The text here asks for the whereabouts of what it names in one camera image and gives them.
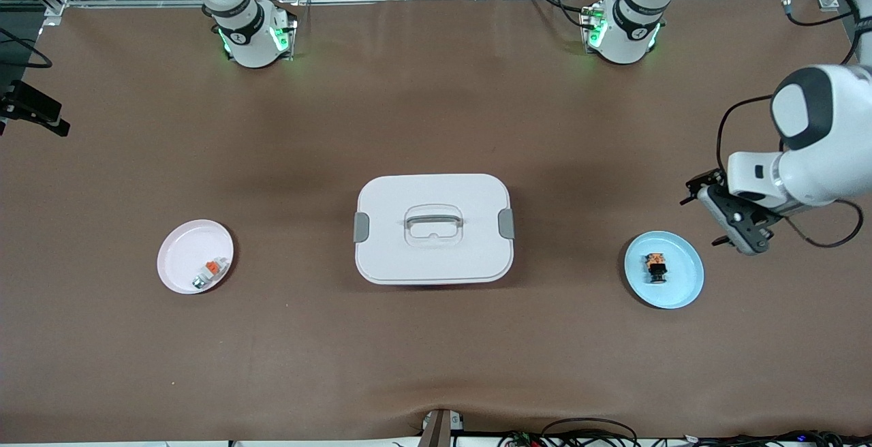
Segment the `blue plate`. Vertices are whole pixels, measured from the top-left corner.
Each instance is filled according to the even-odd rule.
[[[651,283],[645,266],[650,253],[666,259],[666,282]],[[703,261],[684,239],[671,232],[652,230],[634,239],[623,257],[623,270],[629,286],[645,302],[663,309],[678,309],[690,304],[703,290]]]

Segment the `orange toy piece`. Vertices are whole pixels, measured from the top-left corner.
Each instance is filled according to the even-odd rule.
[[[651,274],[651,283],[666,282],[666,258],[662,253],[650,253],[645,258],[645,266],[648,267],[648,273]]]
[[[217,275],[219,271],[221,271],[221,267],[218,267],[218,263],[214,261],[210,261],[206,263],[206,270],[211,271],[213,275]]]

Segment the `green led light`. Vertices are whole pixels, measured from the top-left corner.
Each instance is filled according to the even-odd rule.
[[[605,36],[605,32],[608,30],[608,22],[605,19],[601,19],[598,22],[597,26],[591,31],[591,46],[598,47],[602,43],[602,37]]]
[[[275,46],[278,48],[279,52],[284,52],[287,50],[289,44],[287,44],[286,33],[282,30],[275,30],[275,28],[270,28],[272,31],[271,35],[273,37],[273,41],[275,41]]]
[[[230,52],[230,44],[227,43],[227,37],[224,36],[224,32],[220,28],[218,28],[218,36],[221,37],[221,42],[224,43],[225,52],[232,54],[233,52]]]
[[[648,49],[654,46],[654,40],[657,39],[657,32],[660,31],[660,23],[657,23],[657,26],[654,28],[654,31],[651,32],[651,41],[648,42]]]

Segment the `gray side clip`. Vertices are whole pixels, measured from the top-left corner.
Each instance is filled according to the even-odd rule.
[[[499,235],[505,239],[514,239],[514,217],[512,209],[503,209],[496,216]]]
[[[354,213],[354,242],[362,243],[370,236],[370,216],[365,212]]]

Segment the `black bracket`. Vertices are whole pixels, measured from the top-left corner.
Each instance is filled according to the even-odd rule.
[[[689,195],[687,198],[679,202],[680,205],[686,205],[690,202],[693,202],[697,199],[698,194],[701,189],[706,188],[707,186],[723,184],[725,182],[726,177],[723,176],[723,171],[721,170],[711,170],[706,173],[700,174],[700,176],[694,177],[694,179],[685,183]]]
[[[13,80],[0,99],[0,118],[26,120],[48,128],[61,137],[69,134],[69,123],[60,118],[61,104],[21,80]],[[0,136],[6,121],[0,121]]]
[[[711,242],[712,246],[734,246],[741,254],[758,255],[769,249],[772,230],[769,226],[783,218],[750,200],[732,195],[726,189],[726,177],[721,170],[711,170],[685,183],[689,195],[681,201],[688,204],[700,200],[715,221],[726,231]]]

